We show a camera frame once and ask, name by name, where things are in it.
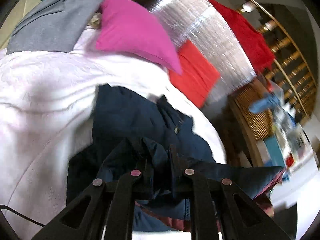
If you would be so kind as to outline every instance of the dark red cloth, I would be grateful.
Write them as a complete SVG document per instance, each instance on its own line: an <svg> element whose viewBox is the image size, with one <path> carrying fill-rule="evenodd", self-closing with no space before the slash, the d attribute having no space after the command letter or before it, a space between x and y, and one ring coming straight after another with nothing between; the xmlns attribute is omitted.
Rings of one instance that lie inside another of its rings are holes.
<svg viewBox="0 0 320 240"><path fill-rule="evenodd" d="M249 58L256 73L270 67L275 56L267 46L261 33L238 12L223 6L215 0L208 0L226 20Z"/></svg>
<svg viewBox="0 0 320 240"><path fill-rule="evenodd" d="M220 73L189 40L180 48L178 55L182 75L169 70L170 82L200 108Z"/></svg>

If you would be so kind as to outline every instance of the navy blue garment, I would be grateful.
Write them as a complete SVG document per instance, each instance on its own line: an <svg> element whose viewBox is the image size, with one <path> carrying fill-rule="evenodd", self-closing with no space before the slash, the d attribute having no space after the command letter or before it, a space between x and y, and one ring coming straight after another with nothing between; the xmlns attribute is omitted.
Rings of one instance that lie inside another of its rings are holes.
<svg viewBox="0 0 320 240"><path fill-rule="evenodd" d="M192 118L175 110L164 96L154 104L126 88L100 86L93 117L93 144L69 161L67 203L93 179L117 180L148 156L154 168L156 198L139 204L164 217L189 220L188 200L174 199L170 191L170 145L188 159L189 167L210 179L230 178L251 198L283 169L244 169L215 163L207 142L192 132ZM134 215L134 230L169 230L138 207Z"/></svg>

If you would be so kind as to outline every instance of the metal rivet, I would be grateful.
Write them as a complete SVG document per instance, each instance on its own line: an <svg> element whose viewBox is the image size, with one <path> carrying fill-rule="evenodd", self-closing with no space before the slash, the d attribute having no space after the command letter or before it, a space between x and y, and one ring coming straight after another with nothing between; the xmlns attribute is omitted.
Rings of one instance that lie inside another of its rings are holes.
<svg viewBox="0 0 320 240"><path fill-rule="evenodd" d="M231 181L231 179L223 179L222 184L224 184L226 186L230 186L232 184L232 181Z"/></svg>
<svg viewBox="0 0 320 240"><path fill-rule="evenodd" d="M137 177L137 176L139 176L139 175L141 174L141 171L139 171L139 170L133 170L133 171L131 171L130 174L131 174L132 176Z"/></svg>
<svg viewBox="0 0 320 240"><path fill-rule="evenodd" d="M94 179L92 184L95 186L95 187L100 187L102 185L102 179Z"/></svg>
<svg viewBox="0 0 320 240"><path fill-rule="evenodd" d="M187 174L187 175L193 175L193 174L195 174L195 171L193 169L186 169L184 171L184 173Z"/></svg>

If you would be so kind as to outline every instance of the pink rivet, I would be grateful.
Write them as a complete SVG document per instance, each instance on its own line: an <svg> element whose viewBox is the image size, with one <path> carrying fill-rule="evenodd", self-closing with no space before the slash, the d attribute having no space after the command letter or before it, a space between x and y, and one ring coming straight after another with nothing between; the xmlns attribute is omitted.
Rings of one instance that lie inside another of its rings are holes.
<svg viewBox="0 0 320 240"><path fill-rule="evenodd" d="M139 176L139 175L141 174L141 171L139 171L139 170L133 170L133 171L131 171L130 174L131 174L132 176L137 177L137 176Z"/></svg>

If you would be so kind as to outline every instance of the gray fabric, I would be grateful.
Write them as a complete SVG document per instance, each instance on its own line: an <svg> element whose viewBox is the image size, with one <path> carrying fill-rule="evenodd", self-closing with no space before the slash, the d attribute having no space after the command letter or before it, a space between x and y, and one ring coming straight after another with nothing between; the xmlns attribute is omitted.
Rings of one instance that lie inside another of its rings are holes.
<svg viewBox="0 0 320 240"><path fill-rule="evenodd" d="M7 55L17 51L70 52L103 0L44 0L16 26Z"/></svg>

